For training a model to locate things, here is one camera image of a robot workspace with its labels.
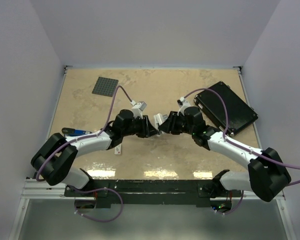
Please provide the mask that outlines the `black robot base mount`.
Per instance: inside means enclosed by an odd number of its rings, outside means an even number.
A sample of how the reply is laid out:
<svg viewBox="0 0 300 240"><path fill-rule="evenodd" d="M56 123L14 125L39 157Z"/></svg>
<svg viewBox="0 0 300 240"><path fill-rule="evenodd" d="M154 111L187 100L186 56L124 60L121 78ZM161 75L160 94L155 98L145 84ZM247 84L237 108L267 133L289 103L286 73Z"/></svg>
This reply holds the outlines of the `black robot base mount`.
<svg viewBox="0 0 300 240"><path fill-rule="evenodd" d="M211 179L204 180L114 180L92 179L80 190L66 186L64 195L76 199L93 198L95 207L109 209L112 205L189 205L197 208L223 205L230 209L230 197L240 197L238 190L222 190Z"/></svg>

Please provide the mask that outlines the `white stapler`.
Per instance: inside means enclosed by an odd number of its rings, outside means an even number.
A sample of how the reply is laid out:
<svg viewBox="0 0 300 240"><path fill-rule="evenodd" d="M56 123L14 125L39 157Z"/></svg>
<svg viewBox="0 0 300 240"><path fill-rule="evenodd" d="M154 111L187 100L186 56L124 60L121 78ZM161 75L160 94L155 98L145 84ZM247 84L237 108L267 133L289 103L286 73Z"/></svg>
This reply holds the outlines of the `white stapler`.
<svg viewBox="0 0 300 240"><path fill-rule="evenodd" d="M156 114L156 115L153 116L153 118L154 118L154 120L155 120L155 123L156 123L156 127L155 127L155 128L158 129L158 130L159 130L159 126L163 123L163 122L162 122L162 119L161 119L162 115L163 115L163 114L158 113L158 114Z"/></svg>

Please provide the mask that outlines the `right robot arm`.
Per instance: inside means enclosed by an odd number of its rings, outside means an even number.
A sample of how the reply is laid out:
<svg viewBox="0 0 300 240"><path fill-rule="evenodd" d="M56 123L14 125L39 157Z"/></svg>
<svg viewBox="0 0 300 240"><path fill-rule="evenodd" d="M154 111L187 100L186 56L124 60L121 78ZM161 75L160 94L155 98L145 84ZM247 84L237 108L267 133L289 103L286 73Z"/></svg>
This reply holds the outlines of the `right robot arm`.
<svg viewBox="0 0 300 240"><path fill-rule="evenodd" d="M276 150L270 147L262 150L230 140L219 129L206 124L198 107L171 111L165 120L158 121L157 127L166 134L189 134L198 146L226 156L247 170L226 169L217 174L212 180L217 196L223 197L229 191L248 191L270 202L291 182Z"/></svg>

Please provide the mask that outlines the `blue black stapler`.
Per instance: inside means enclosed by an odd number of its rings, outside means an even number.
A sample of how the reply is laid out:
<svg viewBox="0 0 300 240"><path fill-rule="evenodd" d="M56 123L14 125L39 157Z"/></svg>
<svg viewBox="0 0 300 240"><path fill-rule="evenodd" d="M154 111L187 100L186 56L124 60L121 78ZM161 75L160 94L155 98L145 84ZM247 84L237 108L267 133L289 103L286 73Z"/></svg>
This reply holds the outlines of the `blue black stapler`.
<svg viewBox="0 0 300 240"><path fill-rule="evenodd" d="M65 137L75 137L75 136L92 134L91 131L69 128L69 127L63 127L61 129L61 132Z"/></svg>

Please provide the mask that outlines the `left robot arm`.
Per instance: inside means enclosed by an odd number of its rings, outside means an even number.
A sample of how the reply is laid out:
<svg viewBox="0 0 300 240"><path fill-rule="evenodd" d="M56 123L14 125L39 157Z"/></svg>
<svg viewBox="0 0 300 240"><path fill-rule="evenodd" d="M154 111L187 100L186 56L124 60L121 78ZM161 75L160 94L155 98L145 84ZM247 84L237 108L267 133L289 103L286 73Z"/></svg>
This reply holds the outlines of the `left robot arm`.
<svg viewBox="0 0 300 240"><path fill-rule="evenodd" d="M44 181L54 186L65 183L68 176L75 174L72 168L75 158L92 152L111 150L120 145L127 136L150 138L158 133L147 115L134 116L131 110L123 109L100 131L69 137L54 133L30 163L38 177L42 176Z"/></svg>

